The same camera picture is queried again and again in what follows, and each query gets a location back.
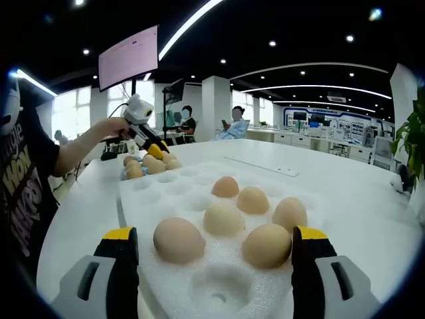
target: window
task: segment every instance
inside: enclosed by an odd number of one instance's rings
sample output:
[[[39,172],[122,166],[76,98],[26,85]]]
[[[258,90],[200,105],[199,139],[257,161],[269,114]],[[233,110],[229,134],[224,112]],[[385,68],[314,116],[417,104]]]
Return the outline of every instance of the window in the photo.
[[[155,86],[153,81],[136,81],[135,92],[140,95],[140,98],[152,105],[155,105]],[[108,90],[108,116],[120,105],[128,101],[128,96],[131,96],[131,81],[115,85]],[[114,113],[113,117],[121,116],[122,106]],[[155,110],[147,121],[151,128],[155,127]]]
[[[241,106],[245,109],[243,114],[244,120],[249,120],[250,125],[254,124],[254,99],[252,95],[247,93],[241,93],[238,91],[232,91],[232,108],[235,106]]]
[[[53,100],[52,137],[60,130],[69,140],[75,140],[90,128],[91,92],[91,87],[79,88]]]
[[[273,125],[273,102],[260,98],[260,122]]]

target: white pillar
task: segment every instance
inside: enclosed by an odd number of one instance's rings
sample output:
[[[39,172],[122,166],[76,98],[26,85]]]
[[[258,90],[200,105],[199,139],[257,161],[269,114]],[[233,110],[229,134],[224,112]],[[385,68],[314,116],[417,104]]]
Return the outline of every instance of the white pillar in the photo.
[[[199,142],[212,139],[222,130],[221,120],[230,122],[232,114],[232,98],[230,80],[218,76],[210,76],[202,81],[202,120]]]

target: hand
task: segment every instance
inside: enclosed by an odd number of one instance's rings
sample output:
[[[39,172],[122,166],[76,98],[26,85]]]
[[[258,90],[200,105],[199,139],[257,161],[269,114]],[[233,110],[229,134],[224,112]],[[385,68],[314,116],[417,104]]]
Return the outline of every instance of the hand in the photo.
[[[102,128],[103,137],[119,136],[121,134],[126,140],[131,139],[128,133],[130,126],[125,118],[106,118],[100,121],[99,125]]]

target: white foam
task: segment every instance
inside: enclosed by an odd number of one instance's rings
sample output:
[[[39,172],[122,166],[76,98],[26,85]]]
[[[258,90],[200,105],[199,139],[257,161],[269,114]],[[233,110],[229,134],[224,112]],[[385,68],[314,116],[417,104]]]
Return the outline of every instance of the white foam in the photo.
[[[241,212],[245,230],[236,238],[218,239],[204,230],[203,215],[216,201],[236,206],[237,197],[222,199],[211,194],[214,183],[226,175],[233,176],[241,189],[262,189],[270,208],[261,216]],[[290,260],[276,269],[255,269],[243,261],[242,242],[256,227],[271,223],[276,205],[288,196],[305,205],[308,226],[321,229],[326,208],[323,198],[216,162],[122,181],[120,193],[126,223],[137,228],[141,271],[170,318],[282,318],[292,313]],[[180,266],[157,256],[153,232],[160,221],[172,216],[187,219],[201,232],[206,241],[203,258]]]

